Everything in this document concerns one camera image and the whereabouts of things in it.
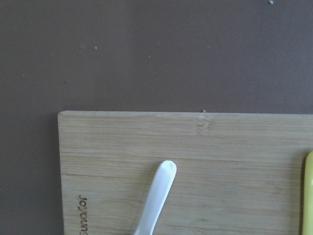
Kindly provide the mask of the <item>bamboo cutting board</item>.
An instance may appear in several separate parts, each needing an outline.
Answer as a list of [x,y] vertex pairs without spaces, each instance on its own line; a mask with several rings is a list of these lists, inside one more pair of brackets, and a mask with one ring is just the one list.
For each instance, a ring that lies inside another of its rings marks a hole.
[[177,174],[156,235],[299,235],[312,115],[58,114],[64,232],[131,235],[157,167]]

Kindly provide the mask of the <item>yellow plastic knife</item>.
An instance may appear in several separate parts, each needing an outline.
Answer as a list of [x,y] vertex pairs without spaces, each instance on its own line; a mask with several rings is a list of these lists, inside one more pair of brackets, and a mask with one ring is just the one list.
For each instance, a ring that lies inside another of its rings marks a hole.
[[305,160],[302,234],[313,235],[313,152]]

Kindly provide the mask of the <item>white ceramic spoon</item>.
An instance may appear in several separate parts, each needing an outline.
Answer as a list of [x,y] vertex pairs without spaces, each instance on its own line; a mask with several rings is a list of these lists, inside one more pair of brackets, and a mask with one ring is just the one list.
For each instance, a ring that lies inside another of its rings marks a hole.
[[163,161],[156,170],[138,226],[136,235],[151,235],[172,187],[177,172],[173,161]]

